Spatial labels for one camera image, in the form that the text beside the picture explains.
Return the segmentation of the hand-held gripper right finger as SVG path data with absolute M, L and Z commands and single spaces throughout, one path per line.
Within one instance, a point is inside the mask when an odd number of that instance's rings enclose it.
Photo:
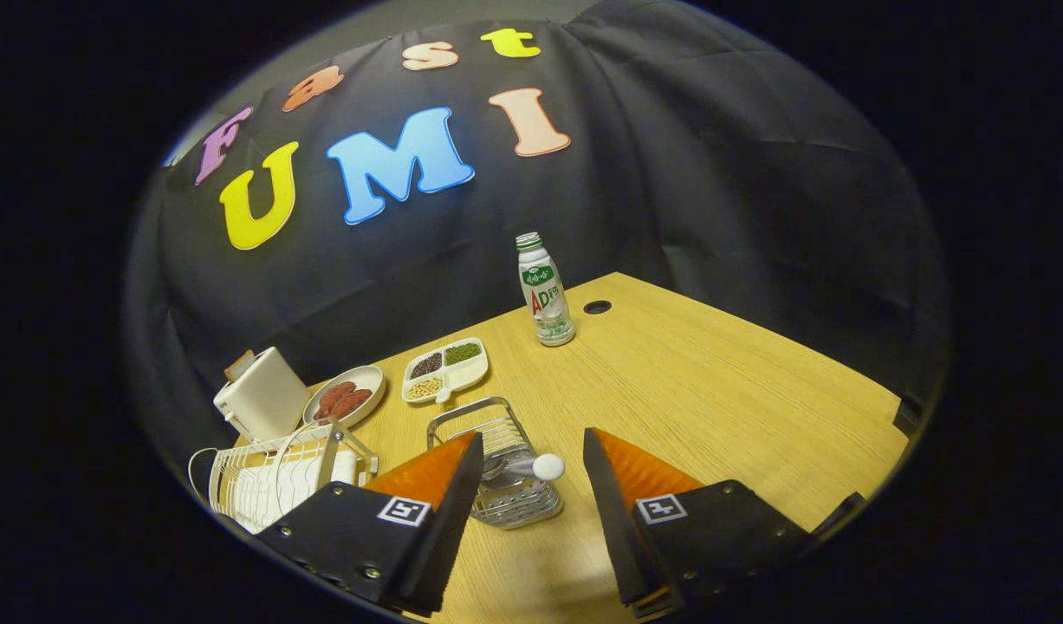
M 597 427 L 584 431 L 583 462 L 619 598 L 638 619 L 729 607 L 813 542 L 745 484 L 702 484 Z

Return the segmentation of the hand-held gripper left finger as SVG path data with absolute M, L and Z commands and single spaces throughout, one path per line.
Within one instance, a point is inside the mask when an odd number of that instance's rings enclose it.
M 443 607 L 480 475 L 472 431 L 367 487 L 330 482 L 256 537 L 349 598 L 428 617 Z

